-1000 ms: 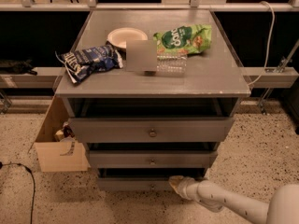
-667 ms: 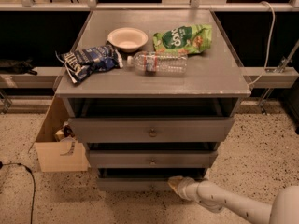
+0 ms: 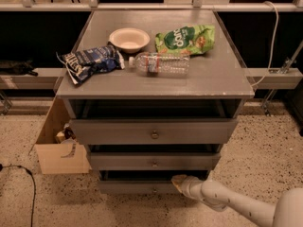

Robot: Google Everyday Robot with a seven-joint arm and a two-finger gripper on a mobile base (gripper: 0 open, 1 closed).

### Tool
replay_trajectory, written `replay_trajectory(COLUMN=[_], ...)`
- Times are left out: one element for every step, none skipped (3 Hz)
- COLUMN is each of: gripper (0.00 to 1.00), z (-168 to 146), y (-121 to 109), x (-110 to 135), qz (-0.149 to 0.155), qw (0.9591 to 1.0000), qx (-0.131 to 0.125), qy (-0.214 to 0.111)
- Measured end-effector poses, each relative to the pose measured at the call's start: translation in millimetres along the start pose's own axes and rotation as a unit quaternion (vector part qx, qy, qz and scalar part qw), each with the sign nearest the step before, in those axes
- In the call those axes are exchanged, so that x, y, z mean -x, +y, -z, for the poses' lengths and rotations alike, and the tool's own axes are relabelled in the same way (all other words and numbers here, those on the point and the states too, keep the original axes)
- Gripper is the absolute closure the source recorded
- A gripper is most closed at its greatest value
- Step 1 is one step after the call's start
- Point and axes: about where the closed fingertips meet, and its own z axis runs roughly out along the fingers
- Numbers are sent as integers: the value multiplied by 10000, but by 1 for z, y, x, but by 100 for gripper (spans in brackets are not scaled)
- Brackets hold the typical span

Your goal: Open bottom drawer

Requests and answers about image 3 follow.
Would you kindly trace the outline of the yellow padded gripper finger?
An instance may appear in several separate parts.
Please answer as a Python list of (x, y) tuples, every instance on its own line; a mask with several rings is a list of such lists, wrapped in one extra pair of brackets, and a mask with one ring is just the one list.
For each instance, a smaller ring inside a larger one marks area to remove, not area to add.
[(182, 193), (182, 184), (183, 184), (183, 181), (186, 179), (186, 177), (187, 177), (187, 175), (182, 174), (182, 175), (174, 175), (171, 178), (172, 184), (180, 193)]

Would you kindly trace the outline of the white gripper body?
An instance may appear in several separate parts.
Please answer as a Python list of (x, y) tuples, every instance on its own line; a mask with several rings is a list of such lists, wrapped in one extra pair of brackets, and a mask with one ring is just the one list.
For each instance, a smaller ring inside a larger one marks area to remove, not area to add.
[(181, 184), (182, 194), (190, 199), (202, 201), (205, 197), (202, 193), (203, 181), (194, 176), (187, 176)]

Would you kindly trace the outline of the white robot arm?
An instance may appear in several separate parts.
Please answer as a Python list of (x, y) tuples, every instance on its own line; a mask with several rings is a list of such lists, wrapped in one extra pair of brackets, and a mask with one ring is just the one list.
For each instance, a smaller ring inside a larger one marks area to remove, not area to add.
[(234, 192), (213, 180), (202, 181), (194, 176), (175, 175), (171, 181), (184, 196), (218, 212), (229, 207), (258, 227), (303, 227), (302, 188), (288, 190), (276, 204), (269, 204)]

